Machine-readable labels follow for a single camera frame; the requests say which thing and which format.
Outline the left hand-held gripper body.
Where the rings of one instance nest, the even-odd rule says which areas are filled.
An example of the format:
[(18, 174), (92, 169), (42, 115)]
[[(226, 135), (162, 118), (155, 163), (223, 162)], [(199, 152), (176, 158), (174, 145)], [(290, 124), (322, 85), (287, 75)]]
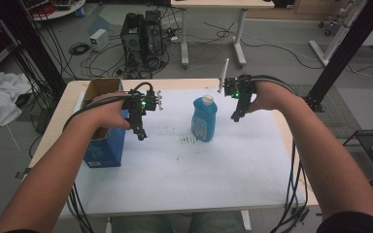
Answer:
[[(146, 93), (139, 88), (143, 85), (149, 87)], [(128, 111), (128, 121), (131, 127), (142, 127), (142, 116), (146, 111), (162, 110), (160, 95), (161, 91), (155, 91), (153, 86), (148, 82), (142, 82), (128, 91), (129, 96), (125, 98), (123, 109)]]

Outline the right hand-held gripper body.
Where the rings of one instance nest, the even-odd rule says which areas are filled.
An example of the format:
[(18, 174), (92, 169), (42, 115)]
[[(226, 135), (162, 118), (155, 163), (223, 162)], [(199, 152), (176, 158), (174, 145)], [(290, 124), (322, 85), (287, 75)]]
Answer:
[(250, 84), (250, 79), (243, 78), (227, 78), (227, 68), (229, 64), (229, 59), (224, 60), (223, 67), (221, 69), (219, 78), (218, 93), (224, 93), (225, 96), (231, 96), (238, 100), (237, 107), (239, 108), (239, 102), (241, 99), (250, 99), (253, 94), (253, 85)]

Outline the person's right hand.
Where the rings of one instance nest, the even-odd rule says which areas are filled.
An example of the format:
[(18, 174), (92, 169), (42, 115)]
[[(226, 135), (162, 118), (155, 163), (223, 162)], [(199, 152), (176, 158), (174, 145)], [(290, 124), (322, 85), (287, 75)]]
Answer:
[(259, 110), (283, 110), (295, 98), (295, 95), (283, 86), (267, 81), (256, 82), (255, 100), (250, 104), (248, 113)]

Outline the person's left hand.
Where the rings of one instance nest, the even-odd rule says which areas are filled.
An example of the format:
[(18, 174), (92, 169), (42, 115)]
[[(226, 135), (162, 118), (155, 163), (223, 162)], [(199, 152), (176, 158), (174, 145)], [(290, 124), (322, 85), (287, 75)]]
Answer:
[(130, 123), (121, 115), (124, 100), (119, 99), (118, 93), (103, 94), (95, 100), (101, 100), (102, 104), (84, 112), (84, 116), (95, 128), (130, 128)]

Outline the blue bottle with white cap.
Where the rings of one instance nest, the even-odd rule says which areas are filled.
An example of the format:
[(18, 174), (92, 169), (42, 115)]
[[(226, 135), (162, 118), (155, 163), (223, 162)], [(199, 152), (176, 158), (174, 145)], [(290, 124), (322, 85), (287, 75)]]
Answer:
[(210, 142), (215, 134), (218, 106), (210, 94), (193, 101), (194, 113), (191, 119), (191, 132), (202, 142)]

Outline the blue cardboard box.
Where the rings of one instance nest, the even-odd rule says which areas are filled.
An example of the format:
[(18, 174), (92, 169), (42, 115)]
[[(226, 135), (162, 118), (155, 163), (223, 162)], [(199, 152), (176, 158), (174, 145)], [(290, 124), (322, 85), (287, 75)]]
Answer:
[[(120, 79), (94, 79), (89, 82), (78, 101), (83, 109), (96, 96), (122, 90)], [(119, 167), (125, 130), (120, 128), (97, 129), (85, 152), (84, 162), (89, 168)]]

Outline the black computer tower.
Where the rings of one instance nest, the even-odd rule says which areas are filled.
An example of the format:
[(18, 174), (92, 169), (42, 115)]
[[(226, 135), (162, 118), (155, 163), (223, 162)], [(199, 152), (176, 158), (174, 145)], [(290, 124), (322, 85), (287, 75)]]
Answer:
[(161, 11), (127, 14), (120, 38), (126, 79), (151, 79), (165, 65)]

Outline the white paper sheet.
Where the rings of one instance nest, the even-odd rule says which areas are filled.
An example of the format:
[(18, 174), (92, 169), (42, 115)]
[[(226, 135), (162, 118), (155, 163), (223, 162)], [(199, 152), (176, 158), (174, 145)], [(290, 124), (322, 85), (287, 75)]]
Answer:
[[(124, 138), (121, 164), (82, 165), (78, 194), (90, 216), (281, 207), (286, 202), (292, 137), (277, 112), (233, 121), (236, 100), (214, 89), (164, 89), (163, 108), (144, 118), (147, 137)], [(193, 101), (218, 106), (214, 138), (191, 133)]]

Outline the small white box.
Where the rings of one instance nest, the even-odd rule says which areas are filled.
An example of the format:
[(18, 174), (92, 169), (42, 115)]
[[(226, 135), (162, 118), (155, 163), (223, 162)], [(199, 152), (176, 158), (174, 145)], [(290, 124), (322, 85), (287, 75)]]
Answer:
[(110, 43), (110, 39), (106, 29), (98, 29), (89, 37), (89, 40), (95, 51), (101, 51)]

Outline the light wooden desk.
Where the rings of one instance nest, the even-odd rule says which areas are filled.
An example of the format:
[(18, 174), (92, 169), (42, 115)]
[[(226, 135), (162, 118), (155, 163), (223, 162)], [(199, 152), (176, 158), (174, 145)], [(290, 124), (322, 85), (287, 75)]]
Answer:
[(170, 5), (182, 11), (181, 64), (185, 69), (189, 65), (187, 20), (191, 11), (197, 10), (199, 13), (205, 13), (213, 9), (215, 12), (219, 12), (220, 15), (233, 10), (238, 12), (236, 20), (238, 28), (236, 34), (232, 37), (232, 45), (237, 56), (238, 64), (243, 67), (247, 64), (247, 60), (241, 46), (241, 37), (247, 11), (251, 9), (273, 9), (275, 7), (272, 0), (171, 0)]

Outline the white metal stand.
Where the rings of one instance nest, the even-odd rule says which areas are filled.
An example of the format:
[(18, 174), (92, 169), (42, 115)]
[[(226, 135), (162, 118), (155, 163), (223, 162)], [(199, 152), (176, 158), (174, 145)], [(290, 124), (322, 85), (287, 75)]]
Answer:
[[(338, 31), (335, 33), (331, 43), (325, 51), (322, 51), (315, 41), (311, 40), (309, 42), (310, 47), (313, 49), (323, 66), (328, 64), (333, 54), (341, 45), (366, 3), (367, 0), (348, 0), (346, 7), (342, 8), (337, 15), (334, 17), (327, 17), (330, 24), (326, 28), (325, 34), (329, 35), (333, 26), (338, 26)], [(373, 30), (363, 44), (373, 48)]]

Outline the black metal stand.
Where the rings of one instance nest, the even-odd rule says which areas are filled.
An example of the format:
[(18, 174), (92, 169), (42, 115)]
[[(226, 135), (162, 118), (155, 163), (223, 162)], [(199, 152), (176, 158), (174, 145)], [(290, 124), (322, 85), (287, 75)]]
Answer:
[(343, 41), (329, 59), (320, 77), (305, 97), (307, 105), (313, 111), (318, 109), (324, 96), (368, 38), (372, 30), (373, 0), (367, 0)]
[(33, 26), (33, 19), (24, 9), (21, 0), (0, 0), (0, 18), (3, 19), (11, 33), (24, 45), (48, 83), (52, 96), (60, 98), (66, 83), (57, 71), (38, 35), (38, 30)]

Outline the round white table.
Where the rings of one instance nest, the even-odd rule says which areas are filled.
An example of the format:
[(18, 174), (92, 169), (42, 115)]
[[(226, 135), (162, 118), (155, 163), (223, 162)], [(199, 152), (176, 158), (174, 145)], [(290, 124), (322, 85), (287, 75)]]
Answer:
[(82, 15), (85, 0), (21, 0), (35, 21), (64, 17), (75, 12)]

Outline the white cloth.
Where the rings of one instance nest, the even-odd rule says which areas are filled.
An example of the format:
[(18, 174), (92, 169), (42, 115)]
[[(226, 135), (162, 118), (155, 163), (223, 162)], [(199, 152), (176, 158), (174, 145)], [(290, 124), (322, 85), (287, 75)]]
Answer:
[(16, 105), (21, 94), (30, 93), (32, 85), (24, 74), (0, 72), (0, 127), (20, 116), (22, 110)]

